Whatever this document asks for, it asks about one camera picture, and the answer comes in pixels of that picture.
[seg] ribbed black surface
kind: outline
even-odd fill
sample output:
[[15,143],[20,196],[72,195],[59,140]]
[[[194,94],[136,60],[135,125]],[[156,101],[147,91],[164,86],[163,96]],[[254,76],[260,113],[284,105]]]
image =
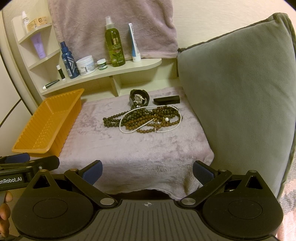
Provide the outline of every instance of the ribbed black surface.
[[123,200],[102,210],[94,222],[64,241],[229,241],[209,230],[193,210],[178,208],[173,200]]

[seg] blue and white tube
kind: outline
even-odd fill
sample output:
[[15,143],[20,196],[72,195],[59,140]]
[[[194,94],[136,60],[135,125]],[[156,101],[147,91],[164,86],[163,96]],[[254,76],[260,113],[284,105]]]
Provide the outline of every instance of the blue and white tube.
[[139,61],[141,61],[141,55],[140,55],[139,49],[136,44],[135,35],[134,35],[134,31],[133,31],[133,25],[132,25],[132,23],[129,23],[128,26],[130,28],[131,41],[132,41],[131,55],[133,57],[133,62],[139,62]]

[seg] white cabinet door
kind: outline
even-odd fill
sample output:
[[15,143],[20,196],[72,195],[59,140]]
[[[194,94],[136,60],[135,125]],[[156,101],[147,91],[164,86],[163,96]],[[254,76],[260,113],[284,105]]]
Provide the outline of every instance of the white cabinet door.
[[0,127],[0,156],[14,155],[11,151],[31,114],[21,101]]
[[0,123],[20,100],[0,57]]

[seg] blue bottle cap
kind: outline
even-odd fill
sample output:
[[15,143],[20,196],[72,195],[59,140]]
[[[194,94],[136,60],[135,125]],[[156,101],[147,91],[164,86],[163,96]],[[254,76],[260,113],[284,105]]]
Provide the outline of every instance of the blue bottle cap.
[[66,46],[65,41],[60,42],[61,48],[62,48],[62,53],[66,53],[67,51],[69,51],[68,47]]

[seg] jar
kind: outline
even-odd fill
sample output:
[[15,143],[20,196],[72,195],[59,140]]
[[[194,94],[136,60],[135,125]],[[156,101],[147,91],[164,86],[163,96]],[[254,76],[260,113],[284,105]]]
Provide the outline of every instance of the jar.
[[94,66],[94,59],[91,55],[79,59],[76,64],[81,76],[91,74],[96,70],[96,67]]
[[98,68],[99,70],[103,70],[105,68],[107,68],[107,64],[106,64],[106,59],[100,59],[96,62],[98,64]]

